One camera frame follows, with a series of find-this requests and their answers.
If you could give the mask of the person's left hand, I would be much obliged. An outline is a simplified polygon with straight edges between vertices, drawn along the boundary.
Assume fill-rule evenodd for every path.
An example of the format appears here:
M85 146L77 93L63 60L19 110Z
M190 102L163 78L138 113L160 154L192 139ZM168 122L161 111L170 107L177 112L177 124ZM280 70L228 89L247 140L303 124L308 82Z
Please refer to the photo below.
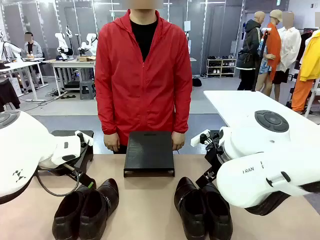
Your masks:
M176 131L172 132L172 150L178 151L185 145L185 134Z

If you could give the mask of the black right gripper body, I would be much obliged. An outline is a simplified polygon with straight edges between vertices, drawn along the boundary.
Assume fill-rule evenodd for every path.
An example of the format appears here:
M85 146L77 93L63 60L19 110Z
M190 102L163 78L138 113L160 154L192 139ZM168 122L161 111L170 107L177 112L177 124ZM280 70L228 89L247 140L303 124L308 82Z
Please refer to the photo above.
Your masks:
M216 179L218 170L221 166L222 163L219 160L213 160L211 167L200 176L200 182L213 182Z

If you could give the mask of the person's right hand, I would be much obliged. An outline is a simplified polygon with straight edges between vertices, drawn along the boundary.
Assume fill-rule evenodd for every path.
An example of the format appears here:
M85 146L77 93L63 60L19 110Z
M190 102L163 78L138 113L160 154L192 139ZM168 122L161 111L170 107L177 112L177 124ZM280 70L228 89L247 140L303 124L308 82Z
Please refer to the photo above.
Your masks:
M108 150L118 152L120 149L120 138L115 132L113 134L104 134L103 136L104 145Z

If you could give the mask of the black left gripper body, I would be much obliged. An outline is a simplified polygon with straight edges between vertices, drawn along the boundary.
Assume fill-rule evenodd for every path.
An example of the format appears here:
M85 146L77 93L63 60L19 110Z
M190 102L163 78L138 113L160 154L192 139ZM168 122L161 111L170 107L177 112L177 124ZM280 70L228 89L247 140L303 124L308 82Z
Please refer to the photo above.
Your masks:
M63 168L65 169L66 175L76 182L77 186L88 185L88 180L86 179L86 174L77 167L73 167L68 164L64 164Z

